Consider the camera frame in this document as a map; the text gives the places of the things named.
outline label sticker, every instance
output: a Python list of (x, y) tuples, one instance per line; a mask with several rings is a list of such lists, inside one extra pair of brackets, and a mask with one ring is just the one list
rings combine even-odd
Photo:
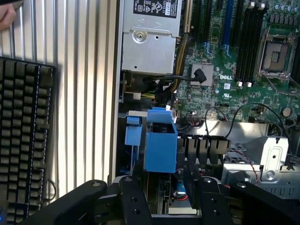
[(225, 83), (224, 84), (224, 89), (225, 90), (230, 90), (230, 84), (229, 83)]
[(178, 0), (134, 0), (133, 13), (161, 17), (177, 17)]

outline red wire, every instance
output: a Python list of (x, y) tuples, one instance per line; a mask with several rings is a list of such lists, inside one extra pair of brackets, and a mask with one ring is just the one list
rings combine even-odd
[(255, 186), (257, 186), (257, 183), (258, 183), (258, 176), (257, 176), (257, 173), (256, 173), (256, 171), (255, 171), (255, 169), (254, 169), (254, 166), (253, 166), (253, 164), (252, 164), (250, 158), (249, 158), (248, 156), (246, 156), (246, 155), (245, 155), (244, 153), (242, 153), (242, 152), (239, 152), (239, 151), (235, 151), (235, 152), (237, 152), (238, 154), (242, 155), (243, 157), (245, 157), (245, 158), (249, 161), (250, 166), (252, 167), (252, 170), (253, 170), (253, 172), (254, 172), (254, 174), (255, 174), (255, 177), (256, 177)]
[(183, 198), (175, 198), (175, 200), (177, 200), (177, 201), (185, 201), (185, 200), (187, 200), (188, 199), (188, 195), (185, 195)]

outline finger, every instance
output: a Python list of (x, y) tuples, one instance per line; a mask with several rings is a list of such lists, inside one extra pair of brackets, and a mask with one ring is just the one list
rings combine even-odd
[(0, 6), (0, 20), (3, 18), (8, 10), (8, 5)]
[(8, 28), (15, 20), (15, 9), (12, 4), (9, 5), (7, 12), (0, 20), (0, 30)]

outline motherboard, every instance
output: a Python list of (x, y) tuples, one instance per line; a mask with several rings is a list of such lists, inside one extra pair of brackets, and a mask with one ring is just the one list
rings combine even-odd
[[(232, 120), (248, 103), (270, 107), (282, 119), (300, 117), (300, 0), (192, 1), (193, 39), (184, 76), (201, 69), (207, 80), (181, 82), (174, 109), (178, 118), (204, 118), (217, 106)], [(222, 116), (215, 110), (209, 120)], [(277, 122), (264, 107), (239, 110), (236, 121)]]

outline corrugated metal panel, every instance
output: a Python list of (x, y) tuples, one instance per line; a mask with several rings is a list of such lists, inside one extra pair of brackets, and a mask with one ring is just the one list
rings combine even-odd
[(26, 0), (0, 55), (59, 69), (52, 178), (58, 196), (114, 168), (115, 0)]

